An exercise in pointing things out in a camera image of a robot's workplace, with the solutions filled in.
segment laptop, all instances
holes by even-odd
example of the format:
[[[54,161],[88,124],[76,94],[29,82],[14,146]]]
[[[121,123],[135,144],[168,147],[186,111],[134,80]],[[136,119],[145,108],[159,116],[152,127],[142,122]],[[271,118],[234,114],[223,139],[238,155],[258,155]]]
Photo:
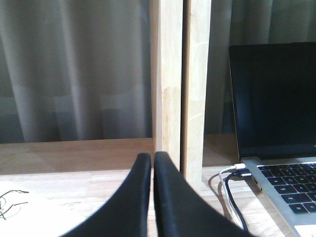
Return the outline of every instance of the laptop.
[[[229,54],[239,158],[292,232],[316,237],[316,42]]]

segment curtain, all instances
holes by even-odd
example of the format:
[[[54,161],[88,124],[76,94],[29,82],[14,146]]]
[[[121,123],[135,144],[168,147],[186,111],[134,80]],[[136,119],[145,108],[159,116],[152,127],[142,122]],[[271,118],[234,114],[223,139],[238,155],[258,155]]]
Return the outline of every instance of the curtain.
[[[148,0],[0,0],[0,143],[151,137]],[[212,0],[205,133],[231,44],[316,41],[316,0]]]
[[[151,137],[148,0],[1,0],[0,143]]]
[[[205,133],[234,132],[228,47],[316,41],[316,0],[212,0]]]

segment keyboard key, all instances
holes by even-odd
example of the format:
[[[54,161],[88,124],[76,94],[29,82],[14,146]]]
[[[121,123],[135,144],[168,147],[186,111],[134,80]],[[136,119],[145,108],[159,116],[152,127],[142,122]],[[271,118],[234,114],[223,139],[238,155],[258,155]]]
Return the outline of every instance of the keyboard key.
[[[279,165],[280,169],[289,169],[290,166],[288,166],[287,164],[281,164]]]
[[[313,168],[303,168],[303,170],[307,174],[316,174],[316,170],[314,170]]]
[[[267,166],[258,166],[258,169],[260,169],[260,170],[269,170],[269,167],[267,167]]]
[[[303,214],[303,213],[308,213],[305,207],[303,207],[302,204],[291,204],[289,207],[292,209],[292,211],[295,214]]]
[[[299,169],[292,169],[294,171],[294,173],[296,173],[297,175],[306,175],[305,171],[301,168]]]
[[[280,169],[277,165],[269,165],[269,169]]]
[[[273,170],[270,170],[271,174],[273,174],[275,177],[283,177],[285,176],[281,170],[279,169],[273,169]]]
[[[261,171],[261,173],[267,178],[273,177],[273,174],[268,170]]]
[[[296,193],[295,189],[291,185],[275,186],[275,189],[279,194],[294,194],[294,193]]]
[[[305,176],[311,183],[316,183],[316,175],[306,175]]]
[[[309,168],[309,167],[311,167],[309,164],[300,164],[300,166],[301,166],[302,168]]]
[[[281,197],[286,203],[300,203],[311,201],[311,199],[306,194],[284,194],[281,195]]]
[[[307,193],[309,190],[304,186],[304,184],[294,184],[293,187],[299,192],[299,193]]]
[[[300,184],[307,184],[307,183],[309,183],[308,179],[305,178],[304,176],[294,176],[294,178],[295,178],[296,181],[299,182]]]
[[[316,204],[314,202],[304,203],[303,205],[309,212],[316,212]]]
[[[268,181],[269,181],[273,186],[286,184],[286,183],[284,182],[284,180],[283,180],[282,178],[280,178],[280,177],[277,177],[277,178],[268,178]]]
[[[305,185],[311,192],[316,192],[316,184],[306,184]]]
[[[299,164],[290,164],[290,167],[291,167],[292,169],[301,168]]]
[[[286,176],[294,176],[295,173],[291,170],[291,169],[282,169],[281,170],[283,172],[283,174],[285,174]]]
[[[316,201],[316,192],[307,193],[307,195],[308,195],[313,201]]]
[[[297,181],[294,179],[294,177],[283,177],[283,180],[287,184],[297,184]]]

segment wooden board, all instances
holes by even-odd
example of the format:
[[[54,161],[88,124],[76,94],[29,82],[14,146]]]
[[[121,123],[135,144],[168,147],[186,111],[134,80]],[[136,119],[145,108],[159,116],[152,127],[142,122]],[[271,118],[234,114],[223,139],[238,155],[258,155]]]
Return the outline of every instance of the wooden board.
[[[201,185],[211,0],[187,1],[182,168],[189,184]]]
[[[155,151],[167,151],[180,166],[181,0],[150,1],[153,138]]]

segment wire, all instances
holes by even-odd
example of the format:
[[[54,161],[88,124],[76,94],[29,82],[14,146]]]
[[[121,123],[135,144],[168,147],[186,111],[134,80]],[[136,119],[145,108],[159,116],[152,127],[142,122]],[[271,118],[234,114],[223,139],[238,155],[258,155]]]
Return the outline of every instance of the wire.
[[[10,192],[17,192],[17,193],[19,193],[19,194],[28,194],[28,193],[29,193],[28,191],[23,191],[23,190],[10,190],[10,191],[8,191],[8,192],[2,194],[2,195],[0,196],[0,199],[2,198],[2,199],[5,200],[5,198],[4,198],[3,196],[5,196],[6,194],[8,194],[8,193],[10,193]],[[0,201],[0,218],[3,218],[3,219],[6,220],[6,218],[5,218],[4,215],[5,215],[12,207],[17,206],[17,205],[21,205],[21,204],[26,204],[26,203],[28,203],[28,202],[26,201],[26,202],[21,202],[21,203],[13,204],[13,205],[11,205],[6,211],[3,211],[2,207],[6,204],[6,201],[5,201],[5,204],[4,204],[3,206],[1,205],[2,203],[1,203],[1,201]]]
[[[238,175],[237,173],[231,173],[231,174],[229,174],[229,175],[226,177],[226,179],[225,179],[225,187],[226,187],[226,189],[227,189],[227,193],[228,193],[228,196],[229,196],[229,200],[230,200],[231,204],[233,205],[233,207],[234,207],[234,209],[235,209],[235,211],[236,211],[237,215],[239,216],[239,219],[240,219],[240,221],[241,221],[241,223],[242,223],[243,230],[246,231],[246,232],[249,232],[247,223],[246,223],[246,221],[245,221],[245,219],[244,219],[244,217],[243,217],[241,211],[240,211],[239,208],[237,207],[237,205],[236,205],[236,203],[235,203],[235,200],[234,200],[234,198],[233,198],[233,195],[232,195],[232,193],[231,193],[231,190],[230,190],[230,188],[229,188],[229,185],[228,185],[229,179],[232,178],[232,177],[234,177],[234,176],[239,176],[239,175]]]
[[[218,176],[219,176],[219,178],[220,178],[220,180],[221,180],[222,186],[223,186],[223,188],[224,188],[225,196],[226,196],[226,199],[227,199],[228,204],[229,204],[230,215],[231,215],[231,217],[233,218],[234,222],[235,222],[237,225],[239,225],[240,227],[242,227],[242,222],[241,222],[240,219],[237,217],[236,212],[235,212],[235,210],[234,210],[234,207],[233,207],[233,205],[232,205],[232,203],[231,203],[231,200],[230,200],[230,198],[229,198],[228,190],[227,190],[227,188],[226,188],[225,181],[224,181],[224,177],[223,177],[223,173],[224,173],[224,172],[233,171],[233,170],[235,170],[235,169],[236,169],[236,166],[235,166],[235,165],[230,166],[230,167],[227,167],[227,168],[224,168],[224,169],[222,169],[222,170],[219,171]]]

